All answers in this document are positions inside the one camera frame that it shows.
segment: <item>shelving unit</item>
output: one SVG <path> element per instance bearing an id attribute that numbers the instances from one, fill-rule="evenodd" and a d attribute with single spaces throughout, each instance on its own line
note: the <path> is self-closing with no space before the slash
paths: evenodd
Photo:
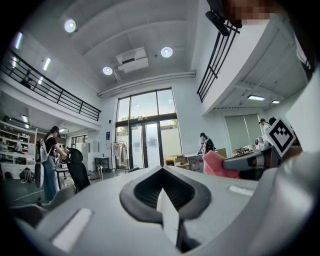
<path id="1" fill-rule="evenodd" d="M 29 130 L 0 121 L 0 141 L 8 147 L 8 151 L 0 151 L 3 172 L 11 172 L 14 179 L 19 179 L 20 172 L 26 167 L 34 171 L 37 133 L 38 129 Z M 22 147 L 20 153 L 14 152 L 18 143 Z"/>

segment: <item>round ceiling light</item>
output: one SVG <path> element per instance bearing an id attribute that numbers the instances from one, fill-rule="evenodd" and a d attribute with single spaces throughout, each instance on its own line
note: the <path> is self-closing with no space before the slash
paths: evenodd
<path id="1" fill-rule="evenodd" d="M 165 58 L 169 58 L 172 55 L 173 51 L 170 47 L 164 47 L 161 50 L 161 55 Z"/>
<path id="2" fill-rule="evenodd" d="M 77 24 L 73 19 L 69 19 L 64 23 L 64 30 L 72 33 L 76 30 Z"/>
<path id="3" fill-rule="evenodd" d="M 102 69 L 102 72 L 107 75 L 107 76 L 110 76 L 113 72 L 112 68 L 109 67 L 109 66 L 105 66 L 103 69 Z"/>

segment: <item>pink fabric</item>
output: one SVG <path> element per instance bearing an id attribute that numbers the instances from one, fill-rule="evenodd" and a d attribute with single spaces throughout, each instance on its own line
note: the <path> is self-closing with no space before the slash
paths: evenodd
<path id="1" fill-rule="evenodd" d="M 238 170 L 227 170 L 222 167 L 223 160 L 225 160 L 223 156 L 210 150 L 203 157 L 205 162 L 204 173 L 212 176 L 239 179 Z"/>

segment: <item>black railing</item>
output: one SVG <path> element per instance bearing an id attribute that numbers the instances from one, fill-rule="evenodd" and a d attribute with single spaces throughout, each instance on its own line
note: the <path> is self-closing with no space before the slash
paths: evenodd
<path id="1" fill-rule="evenodd" d="M 98 121 L 101 110 L 84 102 L 45 77 L 10 50 L 2 60 L 1 70 L 18 83 L 68 110 Z"/>
<path id="2" fill-rule="evenodd" d="M 229 22 L 227 22 L 225 26 L 229 30 L 229 35 L 223 36 L 220 32 L 217 35 L 210 61 L 208 63 L 208 66 L 206 67 L 198 91 L 196 92 L 197 94 L 199 94 L 201 102 L 204 101 L 215 79 L 218 79 L 219 71 L 225 62 L 225 59 L 229 53 L 232 43 L 234 42 L 236 34 L 240 33 L 238 29 L 232 26 Z"/>

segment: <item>doorway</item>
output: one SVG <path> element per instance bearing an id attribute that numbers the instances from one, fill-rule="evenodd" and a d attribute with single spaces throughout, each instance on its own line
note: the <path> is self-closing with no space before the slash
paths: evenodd
<path id="1" fill-rule="evenodd" d="M 140 169 L 164 165 L 160 122 L 131 124 L 130 166 Z"/>

